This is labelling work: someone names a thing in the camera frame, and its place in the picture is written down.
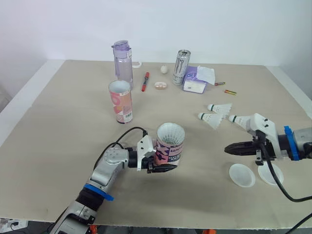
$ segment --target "paper cup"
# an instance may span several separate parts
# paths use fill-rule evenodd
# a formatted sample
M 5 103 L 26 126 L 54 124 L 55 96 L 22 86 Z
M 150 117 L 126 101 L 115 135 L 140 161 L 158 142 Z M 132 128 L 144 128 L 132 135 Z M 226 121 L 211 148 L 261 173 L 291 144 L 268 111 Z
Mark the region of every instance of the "paper cup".
M 115 80 L 109 84 L 108 89 L 117 122 L 129 123 L 133 118 L 130 84 L 124 80 Z
M 185 138 L 184 129 L 175 123 L 164 123 L 157 129 L 154 162 L 157 165 L 178 165 Z

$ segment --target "black cable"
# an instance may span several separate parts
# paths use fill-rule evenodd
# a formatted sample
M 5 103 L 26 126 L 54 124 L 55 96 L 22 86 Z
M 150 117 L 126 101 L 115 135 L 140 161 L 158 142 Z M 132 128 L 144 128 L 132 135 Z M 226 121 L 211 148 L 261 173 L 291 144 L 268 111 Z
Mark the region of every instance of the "black cable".
M 303 224 L 305 221 L 307 221 L 309 218 L 312 217 L 312 213 L 309 214 L 308 216 L 306 216 L 304 219 L 302 219 L 299 223 L 297 223 L 296 225 L 294 225 L 293 228 L 291 228 L 288 232 L 286 232 L 285 234 L 290 234 L 292 233 L 294 230 L 296 230 L 301 224 Z
M 285 188 L 283 187 L 283 185 L 281 184 L 281 182 L 279 181 L 277 175 L 275 174 L 275 171 L 273 169 L 273 166 L 272 166 L 272 163 L 270 161 L 270 156 L 268 154 L 268 151 L 267 149 L 264 147 L 263 144 L 259 144 L 260 145 L 260 148 L 264 154 L 264 157 L 268 163 L 268 167 L 270 169 L 270 172 L 276 182 L 276 184 L 278 185 L 278 187 L 280 188 L 280 190 L 282 191 L 282 193 L 290 200 L 290 201 L 293 201 L 293 202 L 303 202 L 303 201 L 307 201 L 307 200 L 311 200 L 312 199 L 312 196 L 307 196 L 307 197 L 303 197 L 303 198 L 293 198 L 291 197 L 285 190 Z
M 283 185 L 281 184 L 281 182 L 279 181 L 274 169 L 273 169 L 273 166 L 272 166 L 272 163 L 270 161 L 270 156 L 269 156 L 269 153 L 267 151 L 267 149 L 264 147 L 263 144 L 259 144 L 260 145 L 260 148 L 264 154 L 264 157 L 268 163 L 268 167 L 270 169 L 270 172 L 275 180 L 275 182 L 277 183 L 278 187 L 280 188 L 280 190 L 282 191 L 282 193 L 290 200 L 290 201 L 293 201 L 293 202 L 302 202 L 302 201 L 307 201 L 307 200 L 311 200 L 312 199 L 312 196 L 307 196 L 307 197 L 303 197 L 303 198 L 293 198 L 291 197 L 285 190 L 285 188 L 283 187 Z M 303 224 L 305 221 L 307 221 L 309 218 L 312 217 L 312 213 L 309 214 L 308 216 L 306 216 L 304 219 L 302 219 L 300 222 L 298 222 L 296 225 L 294 225 L 293 228 L 291 228 L 288 232 L 286 232 L 285 234 L 290 234 L 292 233 L 294 230 L 296 230 L 301 224 Z
M 134 130 L 134 129 L 141 129 L 143 131 L 143 137 L 145 135 L 147 135 L 147 131 L 144 129 L 144 128 L 141 128 L 141 127 L 133 127 L 133 128 L 130 128 L 129 130 L 127 130 L 124 134 L 122 134 L 117 141 L 115 141 L 115 145 L 130 131 Z
M 134 130 L 134 129 L 140 129 L 143 131 L 143 137 L 145 135 L 147 135 L 147 131 L 144 129 L 144 128 L 141 128 L 141 127 L 133 127 L 133 128 L 130 128 L 129 130 L 127 130 L 124 134 L 122 134 L 118 139 L 117 141 L 113 142 L 113 143 L 110 143 L 104 150 L 103 152 L 99 155 L 97 161 L 95 162 L 94 164 L 94 167 L 93 167 L 93 170 L 97 167 L 98 165 L 98 162 L 99 160 L 101 159 L 101 157 L 104 155 L 105 151 L 108 150 L 108 148 L 110 148 L 111 146 L 112 147 L 115 147 L 116 145 L 119 145 L 122 149 L 124 149 L 124 147 L 119 143 L 119 141 L 130 131 Z
M 10 227 L 10 228 L 12 229 L 12 231 L 27 234 L 27 233 L 26 233 L 26 232 L 24 232 L 24 231 L 14 230 L 14 229 L 12 228 L 12 225 L 13 225 L 13 224 L 14 224 L 14 223 L 11 223 L 11 227 Z

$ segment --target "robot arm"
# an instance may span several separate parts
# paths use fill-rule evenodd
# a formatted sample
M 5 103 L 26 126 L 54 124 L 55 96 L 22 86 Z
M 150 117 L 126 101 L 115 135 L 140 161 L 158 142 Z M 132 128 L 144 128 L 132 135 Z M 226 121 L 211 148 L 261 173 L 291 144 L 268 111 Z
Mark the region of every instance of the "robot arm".
M 289 126 L 285 126 L 285 134 L 278 135 L 272 121 L 254 114 L 247 122 L 246 130 L 253 135 L 253 140 L 228 145 L 224 149 L 226 153 L 240 156 L 256 155 L 256 164 L 263 165 L 263 161 L 267 159 L 261 152 L 261 143 L 265 145 L 270 160 L 285 156 L 294 161 L 312 158 L 312 128 L 292 132 Z
M 152 138 L 148 135 L 137 143 L 137 151 L 117 147 L 106 150 L 79 196 L 57 219 L 50 234 L 90 234 L 89 225 L 94 223 L 104 199 L 114 200 L 109 191 L 118 173 L 125 167 L 136 167 L 138 171 L 147 169 L 147 173 L 166 172 L 176 168 L 171 164 L 154 165 L 155 152 Z

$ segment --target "tissue box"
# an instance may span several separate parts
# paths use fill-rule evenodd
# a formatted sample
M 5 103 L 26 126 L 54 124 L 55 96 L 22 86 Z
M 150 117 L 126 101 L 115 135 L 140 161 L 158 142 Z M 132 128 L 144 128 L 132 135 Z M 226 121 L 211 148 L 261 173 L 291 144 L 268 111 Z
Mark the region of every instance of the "tissue box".
M 187 92 L 193 92 L 202 94 L 205 91 L 207 82 L 196 78 L 197 67 L 188 66 L 185 76 L 183 90 Z

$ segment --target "shuttlecock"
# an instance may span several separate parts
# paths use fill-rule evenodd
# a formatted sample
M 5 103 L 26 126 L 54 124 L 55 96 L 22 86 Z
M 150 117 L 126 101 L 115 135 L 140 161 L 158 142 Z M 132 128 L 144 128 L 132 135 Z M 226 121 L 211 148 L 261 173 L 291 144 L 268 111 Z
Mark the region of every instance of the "shuttlecock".
M 157 129 L 157 137 L 166 144 L 180 145 L 184 141 L 185 131 L 176 123 L 164 123 Z
M 232 103 L 222 104 L 222 105 L 210 104 L 210 105 L 208 105 L 207 109 L 209 111 L 213 111 L 215 113 L 223 114 L 223 115 L 227 116 L 230 112 L 231 107 L 232 107 Z
M 250 123 L 250 116 L 230 116 L 229 121 L 238 124 L 243 129 L 247 130 Z
M 199 113 L 198 118 L 208 123 L 213 129 L 217 129 L 223 118 L 223 114 L 206 114 Z

